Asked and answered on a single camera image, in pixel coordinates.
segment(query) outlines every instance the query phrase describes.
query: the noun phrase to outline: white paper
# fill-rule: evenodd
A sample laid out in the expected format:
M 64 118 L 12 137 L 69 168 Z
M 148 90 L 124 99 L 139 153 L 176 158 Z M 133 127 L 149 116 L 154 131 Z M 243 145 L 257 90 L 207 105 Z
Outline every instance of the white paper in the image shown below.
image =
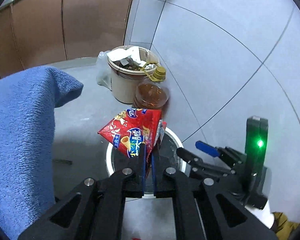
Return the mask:
M 127 49 L 127 53 L 129 54 L 128 56 L 130 56 L 133 59 L 133 61 L 137 62 L 138 64 L 141 64 L 140 52 L 138 46 L 133 46 Z
M 141 60 L 141 63 L 139 64 L 139 67 L 143 67 L 145 64 L 146 64 L 146 62 Z
M 128 57 L 129 55 L 125 49 L 119 48 L 108 52 L 107 56 L 111 61 L 118 61 Z
M 145 70 L 149 70 L 149 69 L 153 69 L 154 68 L 154 64 L 149 64 L 145 67 Z
M 122 64 L 123 66 L 129 64 L 128 60 L 126 60 L 125 58 L 121 59 L 120 62 L 121 62 L 121 64 Z

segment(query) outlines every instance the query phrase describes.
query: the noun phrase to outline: plastic bag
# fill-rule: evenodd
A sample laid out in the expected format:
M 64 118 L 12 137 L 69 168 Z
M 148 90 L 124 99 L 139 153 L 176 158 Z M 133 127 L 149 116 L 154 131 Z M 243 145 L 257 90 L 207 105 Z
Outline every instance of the plastic bag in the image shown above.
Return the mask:
M 119 113 L 98 134 L 129 158 L 138 156 L 141 144 L 145 143 L 147 177 L 152 149 L 159 138 L 162 140 L 166 126 L 161 110 L 130 108 Z
M 96 61 L 96 68 L 97 68 L 97 83 L 100 86 L 104 86 L 111 88 L 111 68 L 108 65 L 108 56 L 107 53 L 109 52 L 100 52 Z

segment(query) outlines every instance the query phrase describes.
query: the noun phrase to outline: clear plastic bag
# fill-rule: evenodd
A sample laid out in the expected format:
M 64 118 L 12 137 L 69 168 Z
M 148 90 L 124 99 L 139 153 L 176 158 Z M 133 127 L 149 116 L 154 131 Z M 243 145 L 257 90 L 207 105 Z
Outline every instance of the clear plastic bag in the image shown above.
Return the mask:
M 104 86 L 111 88 L 111 68 L 108 65 L 108 56 L 107 53 L 109 52 L 100 52 L 96 61 L 96 68 L 97 68 L 97 83 L 100 86 Z

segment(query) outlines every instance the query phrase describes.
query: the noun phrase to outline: blue fleece cloth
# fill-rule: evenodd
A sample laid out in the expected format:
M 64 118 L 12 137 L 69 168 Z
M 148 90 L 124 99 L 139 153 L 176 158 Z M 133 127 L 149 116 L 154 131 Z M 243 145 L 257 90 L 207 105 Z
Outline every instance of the blue fleece cloth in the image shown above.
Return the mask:
M 54 204 L 54 108 L 80 96 L 82 88 L 47 66 L 0 80 L 0 227 L 11 240 Z

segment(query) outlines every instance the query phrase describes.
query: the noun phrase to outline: metal bolt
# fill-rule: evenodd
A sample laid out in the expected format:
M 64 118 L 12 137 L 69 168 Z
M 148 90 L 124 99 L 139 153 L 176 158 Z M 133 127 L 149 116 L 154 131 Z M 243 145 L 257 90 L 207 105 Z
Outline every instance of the metal bolt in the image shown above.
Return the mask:
M 93 185 L 93 183 L 94 183 L 94 179 L 92 179 L 92 178 L 87 178 L 84 180 L 84 184 L 88 187 Z
M 122 170 L 122 173 L 123 173 L 124 175 L 130 175 L 130 174 L 132 173 L 132 169 L 130 169 L 130 168 L 124 168 L 124 169 Z
M 211 178 L 205 178 L 205 179 L 203 180 L 203 183 L 204 183 L 205 185 L 207 185 L 207 186 L 212 186 L 212 185 L 214 184 L 214 181 L 213 181 L 213 179 L 211 179 Z
M 176 173 L 176 169 L 175 168 L 173 168 L 173 167 L 168 167 L 168 168 L 166 168 L 166 172 L 168 173 L 168 174 L 175 174 Z

